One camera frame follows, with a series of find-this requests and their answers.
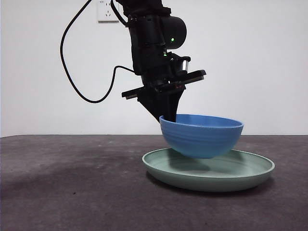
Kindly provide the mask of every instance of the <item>dark carpet surface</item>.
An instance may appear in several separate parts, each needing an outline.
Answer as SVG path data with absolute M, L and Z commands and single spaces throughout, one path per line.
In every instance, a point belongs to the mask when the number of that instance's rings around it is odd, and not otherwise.
M 308 136 L 242 136 L 238 150 L 275 162 L 241 192 L 178 189 L 141 157 L 162 136 L 1 139 L 2 231 L 306 231 Z

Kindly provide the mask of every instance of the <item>white wall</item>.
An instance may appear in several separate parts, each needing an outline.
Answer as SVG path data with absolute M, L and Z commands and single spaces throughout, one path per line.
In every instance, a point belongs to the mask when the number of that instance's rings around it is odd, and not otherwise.
M 62 33 L 86 0 L 1 1 L 1 136 L 160 134 L 156 120 L 121 92 L 142 86 L 120 70 L 101 104 L 84 102 L 62 68 Z M 96 23 L 96 3 L 71 28 L 65 58 L 80 90 L 103 96 L 113 67 L 132 67 L 121 24 Z M 307 0 L 163 0 L 188 27 L 176 51 L 205 81 L 187 85 L 180 113 L 241 120 L 243 134 L 308 134 Z

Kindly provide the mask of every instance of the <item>metal component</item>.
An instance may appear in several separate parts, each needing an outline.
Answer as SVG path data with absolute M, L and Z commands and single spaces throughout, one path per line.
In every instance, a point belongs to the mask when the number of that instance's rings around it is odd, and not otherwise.
M 182 71 L 188 71 L 188 64 L 189 62 L 187 60 L 184 60 L 182 63 Z
M 189 83 L 194 83 L 194 82 L 197 82 L 197 81 L 200 81 L 200 80 L 203 80 L 203 79 L 204 79 L 204 77 L 201 76 L 201 77 L 191 78 L 189 80 L 183 81 L 182 83 L 183 84 L 189 84 Z
M 137 95 L 130 95 L 130 96 L 126 97 L 127 100 L 130 100 L 130 99 L 133 99 L 133 98 L 137 98 Z

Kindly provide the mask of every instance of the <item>bowl rim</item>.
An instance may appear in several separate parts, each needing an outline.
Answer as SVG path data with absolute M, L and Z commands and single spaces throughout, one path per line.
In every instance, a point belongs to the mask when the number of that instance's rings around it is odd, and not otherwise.
M 159 117 L 159 121 L 164 121 L 166 123 L 170 123 L 170 124 L 176 124 L 176 125 L 180 125 L 180 126 L 187 126 L 187 127 L 195 127 L 195 128 L 215 128 L 215 129 L 227 129 L 227 128 L 242 128 L 244 127 L 244 123 L 242 123 L 241 121 L 238 121 L 238 120 L 235 120 L 235 119 L 230 119 L 230 118 L 225 118 L 225 117 L 220 117 L 220 116 L 213 116 L 213 115 L 198 115 L 198 114 L 177 114 L 177 115 L 181 115 L 181 116 L 201 116 L 201 117 L 214 117 L 214 118 L 219 118 L 219 119 L 227 119 L 227 120 L 232 120 L 232 121 L 235 121 L 235 122 L 238 122 L 240 123 L 240 125 L 237 125 L 237 126 L 200 126 L 200 125 L 191 125 L 191 124 L 183 124 L 183 123 L 175 123 L 175 122 L 172 122 L 172 121 L 168 121 L 168 120 L 165 120 L 164 119 L 164 116 L 161 115 Z

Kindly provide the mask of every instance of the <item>plate rim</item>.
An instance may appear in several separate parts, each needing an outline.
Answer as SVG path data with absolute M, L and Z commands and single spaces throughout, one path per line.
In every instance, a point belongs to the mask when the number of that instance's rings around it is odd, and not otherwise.
M 258 155 L 258 154 L 255 154 L 255 153 L 251 153 L 251 152 L 246 152 L 246 151 L 241 151 L 241 150 L 235 150 L 235 149 L 232 149 L 230 151 L 236 151 L 236 152 L 241 152 L 241 153 L 246 153 L 246 154 L 250 154 L 250 155 L 253 155 L 253 156 L 257 156 L 257 157 L 260 157 L 268 162 L 271 163 L 271 168 L 262 172 L 262 173 L 259 173 L 259 174 L 255 174 L 255 175 L 246 175 L 246 176 L 231 176 L 231 177 L 211 177 L 211 176 L 200 176 L 200 175 L 188 175 L 188 174 L 184 174 L 184 173 L 175 173 L 175 172 L 169 172 L 169 171 L 165 171 L 165 170 L 161 170 L 161 169 L 158 169 L 158 168 L 155 168 L 153 167 L 152 165 L 148 164 L 148 162 L 145 161 L 145 158 L 146 156 L 152 154 L 152 153 L 155 153 L 155 152 L 159 152 L 159 151 L 162 151 L 162 150 L 167 150 L 167 149 L 172 149 L 172 148 L 162 148 L 162 149 L 157 149 L 157 150 L 153 150 L 153 151 L 150 151 L 146 154 L 143 155 L 142 157 L 142 161 L 143 163 L 147 166 L 147 167 L 150 167 L 150 168 L 153 168 L 155 170 L 158 170 L 158 171 L 162 171 L 162 172 L 165 172 L 165 173 L 168 173 L 168 174 L 175 174 L 175 175 L 181 175 L 181 176 L 186 176 L 186 177 L 198 177 L 198 178 L 204 178 L 204 179 L 240 179 L 240 178 L 249 178 L 249 177 L 257 177 L 257 176 L 262 176 L 262 175 L 265 175 L 265 174 L 268 174 L 270 172 L 272 172 L 275 168 L 275 163 L 268 159 L 267 157 L 264 157 L 264 156 L 261 156 L 261 155 Z

